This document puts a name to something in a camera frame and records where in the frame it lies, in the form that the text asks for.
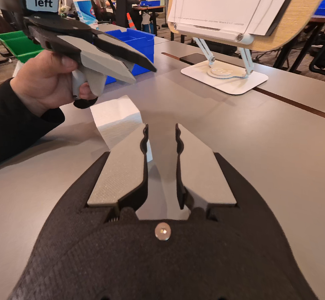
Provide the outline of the wood-edged desk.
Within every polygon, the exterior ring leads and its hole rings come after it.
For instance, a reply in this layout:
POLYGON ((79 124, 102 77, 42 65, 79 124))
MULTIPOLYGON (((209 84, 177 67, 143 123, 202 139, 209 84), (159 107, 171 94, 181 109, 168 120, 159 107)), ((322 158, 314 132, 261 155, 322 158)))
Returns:
POLYGON ((160 6, 132 6, 133 10, 144 11, 147 13, 152 12, 152 22, 153 22, 153 34, 157 36, 157 23, 156 23, 156 14, 161 13, 165 9, 165 5, 160 6))
POLYGON ((318 34, 321 32, 323 26, 325 23, 324 16, 314 16, 310 19, 310 21, 307 24, 307 28, 299 32, 293 39, 291 39, 289 42, 284 44, 281 49, 278 57, 276 58, 273 68, 276 69, 282 69, 284 62, 288 58, 290 51, 294 48, 294 45, 298 41, 299 34, 302 34, 303 32, 306 34, 310 34, 309 38, 307 39, 306 43, 303 45, 299 55, 295 59, 294 63, 291 67, 288 67, 288 71, 291 73, 300 74, 301 72, 298 71, 298 67, 303 61, 304 57, 306 56, 307 52, 310 50, 312 45, 314 44, 318 34))

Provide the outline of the green plastic bin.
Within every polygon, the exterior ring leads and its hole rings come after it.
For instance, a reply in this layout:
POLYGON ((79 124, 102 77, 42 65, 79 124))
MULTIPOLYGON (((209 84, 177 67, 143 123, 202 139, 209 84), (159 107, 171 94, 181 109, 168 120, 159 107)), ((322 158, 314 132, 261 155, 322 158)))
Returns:
POLYGON ((0 34, 0 40, 21 63, 26 63, 43 51, 43 48, 30 40, 23 31, 0 34))

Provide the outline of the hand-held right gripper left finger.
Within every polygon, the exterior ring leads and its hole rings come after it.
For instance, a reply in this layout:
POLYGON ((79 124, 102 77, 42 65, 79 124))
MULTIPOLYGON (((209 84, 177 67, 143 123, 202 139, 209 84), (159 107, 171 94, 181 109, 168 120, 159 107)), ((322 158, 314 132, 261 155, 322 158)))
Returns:
POLYGON ((139 209, 148 197, 148 125, 140 124, 114 146, 87 201, 89 207, 115 211, 139 209))

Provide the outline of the person's left hand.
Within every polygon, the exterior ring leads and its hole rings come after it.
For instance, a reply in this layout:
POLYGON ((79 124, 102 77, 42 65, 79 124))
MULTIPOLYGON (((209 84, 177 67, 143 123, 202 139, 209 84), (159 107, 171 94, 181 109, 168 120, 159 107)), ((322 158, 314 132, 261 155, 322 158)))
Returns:
POLYGON ((72 72, 77 68, 71 58, 43 50, 22 66, 10 86, 27 109, 41 117, 50 109, 74 102, 72 72))

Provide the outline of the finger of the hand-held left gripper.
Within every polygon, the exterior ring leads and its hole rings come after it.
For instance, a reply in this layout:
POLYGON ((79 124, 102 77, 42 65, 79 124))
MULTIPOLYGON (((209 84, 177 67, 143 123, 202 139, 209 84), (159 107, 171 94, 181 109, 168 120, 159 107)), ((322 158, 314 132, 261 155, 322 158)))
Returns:
POLYGON ((85 76, 87 72, 97 72, 99 75, 108 75, 127 83, 136 83, 135 77, 124 63, 109 54, 100 51, 93 44, 81 38, 68 35, 59 35, 58 38, 78 48, 81 65, 79 71, 85 76))
POLYGON ((101 51, 118 59, 132 72, 135 65, 156 72, 153 62, 142 52, 104 32, 93 32, 93 44, 101 51))

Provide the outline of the white hard foam cube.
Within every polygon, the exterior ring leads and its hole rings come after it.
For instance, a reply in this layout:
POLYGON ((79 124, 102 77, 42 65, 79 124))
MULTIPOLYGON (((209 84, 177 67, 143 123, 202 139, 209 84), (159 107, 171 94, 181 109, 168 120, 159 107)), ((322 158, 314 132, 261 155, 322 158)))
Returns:
POLYGON ((139 109, 127 95, 95 104, 90 109, 109 151, 138 128, 142 129, 141 133, 145 128, 139 109))

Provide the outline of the white wipes canister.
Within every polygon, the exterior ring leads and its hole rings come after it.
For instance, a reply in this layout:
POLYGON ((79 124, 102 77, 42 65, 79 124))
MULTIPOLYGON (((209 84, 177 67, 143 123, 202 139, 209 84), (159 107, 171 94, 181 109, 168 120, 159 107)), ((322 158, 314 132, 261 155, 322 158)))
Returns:
POLYGON ((73 0, 79 20, 90 26, 92 29, 99 30, 98 21, 91 0, 73 0))

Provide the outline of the blue plastic bin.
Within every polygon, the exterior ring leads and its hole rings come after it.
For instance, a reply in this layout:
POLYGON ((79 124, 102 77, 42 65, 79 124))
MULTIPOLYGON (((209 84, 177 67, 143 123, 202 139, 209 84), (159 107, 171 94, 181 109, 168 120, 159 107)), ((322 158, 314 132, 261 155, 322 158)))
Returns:
POLYGON ((127 28, 125 31, 117 29, 106 31, 105 33, 125 42, 144 54, 151 62, 154 62, 155 35, 130 28, 127 28))

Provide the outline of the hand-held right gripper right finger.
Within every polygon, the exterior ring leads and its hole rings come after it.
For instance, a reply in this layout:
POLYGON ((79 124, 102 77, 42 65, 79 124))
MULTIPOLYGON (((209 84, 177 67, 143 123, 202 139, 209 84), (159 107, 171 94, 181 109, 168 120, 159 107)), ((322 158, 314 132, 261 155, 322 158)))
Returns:
POLYGON ((176 142, 180 209, 235 206, 237 201, 213 150, 181 124, 176 124, 176 142))

